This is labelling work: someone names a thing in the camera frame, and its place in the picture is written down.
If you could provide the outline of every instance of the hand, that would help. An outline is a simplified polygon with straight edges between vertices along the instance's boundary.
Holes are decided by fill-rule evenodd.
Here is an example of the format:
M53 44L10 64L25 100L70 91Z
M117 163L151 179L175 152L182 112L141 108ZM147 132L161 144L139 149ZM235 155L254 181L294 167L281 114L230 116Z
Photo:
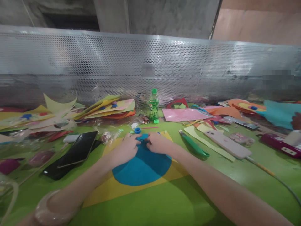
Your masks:
M170 151L178 146L177 144L175 144L171 140L166 139L164 136L158 134L157 132L149 133L146 140L149 141L146 144L148 149L158 154L170 155Z
M130 161L133 157L135 157L138 151L138 144L141 144L140 141L136 140L137 137L141 137L142 134L130 134L128 133L123 141L115 147L109 154L109 159L112 163L112 167L115 168L119 165L122 165L128 161Z
M293 126L294 130L301 130L301 114L295 112L296 116L292 117L291 125Z

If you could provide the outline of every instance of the green utility knife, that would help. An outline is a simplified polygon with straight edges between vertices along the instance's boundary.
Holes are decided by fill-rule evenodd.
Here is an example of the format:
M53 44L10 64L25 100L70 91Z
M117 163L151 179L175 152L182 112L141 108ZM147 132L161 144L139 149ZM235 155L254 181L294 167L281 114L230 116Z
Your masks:
M208 158L210 156L207 152L205 152L203 149L201 149L189 136L187 136L185 133L183 133L182 130L179 130L179 133L198 154L200 154L201 156L204 156L206 158Z

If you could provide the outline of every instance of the blue felt circle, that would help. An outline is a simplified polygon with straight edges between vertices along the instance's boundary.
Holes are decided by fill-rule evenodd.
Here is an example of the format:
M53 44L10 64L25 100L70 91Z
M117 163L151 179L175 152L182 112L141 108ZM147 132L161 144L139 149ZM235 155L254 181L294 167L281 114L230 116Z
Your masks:
M154 182L169 169L172 159L168 155L151 152L144 141L148 134L143 134L138 140L138 151L129 162L112 170L115 179L121 184L139 186Z

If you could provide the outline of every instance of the purple power strip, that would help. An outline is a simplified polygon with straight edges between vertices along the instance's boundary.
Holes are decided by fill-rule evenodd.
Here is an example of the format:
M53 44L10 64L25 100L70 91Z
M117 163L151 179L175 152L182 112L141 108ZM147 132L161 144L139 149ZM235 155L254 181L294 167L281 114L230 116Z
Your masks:
M283 142L283 138L278 137L275 134L264 134L260 141L263 143L266 143L282 152L284 152L287 155L292 156L293 158L300 158L301 157L301 145L298 146L291 146L287 143Z

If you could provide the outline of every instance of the perforated metal panel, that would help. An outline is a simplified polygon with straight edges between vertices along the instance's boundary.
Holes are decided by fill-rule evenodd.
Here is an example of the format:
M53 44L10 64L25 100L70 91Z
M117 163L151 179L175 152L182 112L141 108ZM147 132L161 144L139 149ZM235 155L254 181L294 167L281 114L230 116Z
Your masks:
M299 98L300 59L299 46L0 26L0 98L28 106L43 103L43 92L62 102L77 93L92 104L119 94L143 105L152 88L161 105Z

